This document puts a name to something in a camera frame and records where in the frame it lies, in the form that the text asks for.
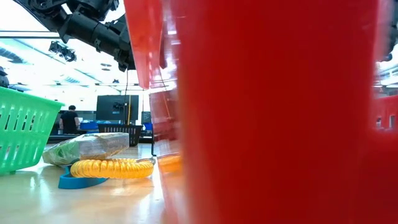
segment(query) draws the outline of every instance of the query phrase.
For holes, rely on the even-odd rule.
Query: yellow spiral cable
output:
[[[74,177],[144,178],[152,174],[151,160],[137,162],[135,159],[87,159],[74,163],[70,173]]]

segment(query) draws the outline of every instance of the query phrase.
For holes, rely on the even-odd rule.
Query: man in black shirt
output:
[[[69,111],[61,115],[60,129],[64,134],[77,134],[77,129],[80,125],[79,118],[75,112],[76,106],[69,106]]]

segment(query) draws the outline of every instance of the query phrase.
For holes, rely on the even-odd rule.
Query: black crate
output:
[[[138,144],[142,125],[98,124],[100,133],[129,133],[130,147]]]

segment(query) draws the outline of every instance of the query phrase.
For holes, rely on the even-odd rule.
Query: plastic bag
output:
[[[79,159],[105,159],[128,147],[128,133],[84,134],[45,149],[43,160],[57,166],[69,165]]]

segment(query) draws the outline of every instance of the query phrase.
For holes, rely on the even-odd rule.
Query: green plastic basket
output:
[[[0,87],[0,174],[40,161],[61,106]]]

